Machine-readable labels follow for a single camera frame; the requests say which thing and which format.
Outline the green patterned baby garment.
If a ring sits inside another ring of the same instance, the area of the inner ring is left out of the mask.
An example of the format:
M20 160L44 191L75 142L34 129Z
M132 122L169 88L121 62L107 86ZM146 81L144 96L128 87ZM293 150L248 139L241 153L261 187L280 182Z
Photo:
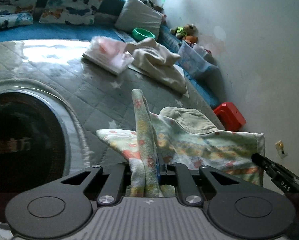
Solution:
M142 90L132 90L136 130L99 129L98 138L120 153L132 172L129 197L167 197L175 191L159 184L159 159L181 163L190 170L208 165L261 186L263 172L252 162L254 153L265 155L262 133L218 129L197 109L165 107L149 111Z

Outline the grey pillow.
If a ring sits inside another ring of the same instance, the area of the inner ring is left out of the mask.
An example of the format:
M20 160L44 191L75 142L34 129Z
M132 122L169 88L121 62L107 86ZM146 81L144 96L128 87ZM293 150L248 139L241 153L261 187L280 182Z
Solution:
M114 24L116 29L132 33L135 28L150 31L158 39L163 14L144 3L145 0L126 0Z

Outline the clear plastic storage box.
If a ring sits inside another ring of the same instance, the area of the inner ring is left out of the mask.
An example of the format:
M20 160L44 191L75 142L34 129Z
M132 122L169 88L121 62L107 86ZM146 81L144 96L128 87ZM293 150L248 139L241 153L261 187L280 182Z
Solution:
M191 47L183 42L178 54L178 64L196 80L202 80L219 69L212 54L197 44Z

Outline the butterfly cushion centre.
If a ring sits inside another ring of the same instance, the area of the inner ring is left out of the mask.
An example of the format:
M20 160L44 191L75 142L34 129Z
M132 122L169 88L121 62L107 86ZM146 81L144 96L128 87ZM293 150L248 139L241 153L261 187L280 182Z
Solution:
M94 12L104 0L47 0L40 23L93 25Z

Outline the pink white folded garment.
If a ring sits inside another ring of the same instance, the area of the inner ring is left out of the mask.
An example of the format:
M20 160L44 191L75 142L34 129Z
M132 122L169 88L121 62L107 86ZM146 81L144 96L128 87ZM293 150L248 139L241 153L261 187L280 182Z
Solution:
M126 44L105 36L94 36L83 57L116 76L133 63L134 57L125 51Z

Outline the grey star quilted table cover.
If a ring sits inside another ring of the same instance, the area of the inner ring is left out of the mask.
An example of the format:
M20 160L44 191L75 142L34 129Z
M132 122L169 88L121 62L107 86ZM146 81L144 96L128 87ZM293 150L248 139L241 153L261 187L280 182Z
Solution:
M132 91L149 110L197 109L222 128L188 82L187 95L132 69L115 76L83 57L88 42L0 42L0 228L15 196L57 181L72 199L79 189L87 213L115 179L126 187L127 161L100 141L100 129L136 130Z

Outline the butterfly cushion left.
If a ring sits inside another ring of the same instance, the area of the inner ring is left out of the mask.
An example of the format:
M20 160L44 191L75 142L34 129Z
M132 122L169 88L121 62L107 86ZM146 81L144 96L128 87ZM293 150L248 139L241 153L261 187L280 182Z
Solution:
M38 0L0 0L0 31L33 24Z

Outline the stuffed toys pile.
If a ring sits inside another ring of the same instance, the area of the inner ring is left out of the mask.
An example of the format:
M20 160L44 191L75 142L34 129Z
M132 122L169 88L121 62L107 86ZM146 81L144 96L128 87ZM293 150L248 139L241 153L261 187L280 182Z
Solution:
M176 27L170 29L170 34L174 35L177 39L186 42L189 45L198 43L198 37L195 35L197 28L193 24L187 24L183 27Z

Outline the green plastic bowl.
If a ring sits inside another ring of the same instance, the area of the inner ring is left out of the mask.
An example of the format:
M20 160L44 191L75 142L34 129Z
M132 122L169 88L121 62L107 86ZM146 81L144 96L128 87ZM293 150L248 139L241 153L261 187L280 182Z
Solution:
M147 31L146 29L142 28L135 28L132 31L133 39L137 42L144 40L145 38L153 38L155 39L156 36L151 33L150 31Z

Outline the blue sofa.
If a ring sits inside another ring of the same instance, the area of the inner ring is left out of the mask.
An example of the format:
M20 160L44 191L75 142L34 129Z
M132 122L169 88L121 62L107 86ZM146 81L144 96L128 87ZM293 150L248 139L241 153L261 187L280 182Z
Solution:
M41 24L39 23L41 10L45 8L48 0L37 1L37 11L34 15L34 23L19 28L9 28L0 31L0 42L11 40L31 40L31 39L70 39L70 40L90 40L93 36L104 35L112 38L118 38L114 31L114 24L123 9L126 0L104 0L98 10L94 10L94 25L66 25L66 24ZM177 53L181 42L169 34L169 28L161 24L159 34L156 35L158 42L166 46L170 51ZM220 105L220 100L209 89L207 84L202 81L196 81L189 76L190 82L198 93L207 101L212 109Z

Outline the cream crumpled garment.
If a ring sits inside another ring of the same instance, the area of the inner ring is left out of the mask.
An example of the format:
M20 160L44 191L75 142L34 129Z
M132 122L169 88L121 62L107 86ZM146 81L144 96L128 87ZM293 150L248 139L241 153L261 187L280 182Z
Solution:
M125 51L133 56L133 65L154 80L181 94L187 92L185 78L174 66L180 59L179 54L169 51L153 38L129 42L126 44Z

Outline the butterfly cushion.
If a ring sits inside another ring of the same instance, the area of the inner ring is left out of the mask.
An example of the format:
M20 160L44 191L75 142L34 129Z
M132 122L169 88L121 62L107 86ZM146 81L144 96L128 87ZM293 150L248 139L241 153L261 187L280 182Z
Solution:
M0 31L33 24L38 0L0 0Z
M104 0L47 0L40 23L93 25L94 12Z

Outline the wall socket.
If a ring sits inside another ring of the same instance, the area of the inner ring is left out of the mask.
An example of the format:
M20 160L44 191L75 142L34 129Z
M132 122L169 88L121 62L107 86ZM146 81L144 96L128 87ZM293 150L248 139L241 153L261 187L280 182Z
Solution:
M278 141L275 144L275 148L277 150L278 155L280 156L281 159L285 158L288 154L286 153L286 151L284 150L284 144L282 142L282 140Z

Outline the red plastic stool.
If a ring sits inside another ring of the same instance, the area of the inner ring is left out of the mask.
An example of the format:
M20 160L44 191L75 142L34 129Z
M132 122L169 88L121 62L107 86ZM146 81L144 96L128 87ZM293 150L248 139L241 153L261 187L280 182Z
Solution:
M221 103L213 111L227 131L237 132L246 124L244 116L232 102Z

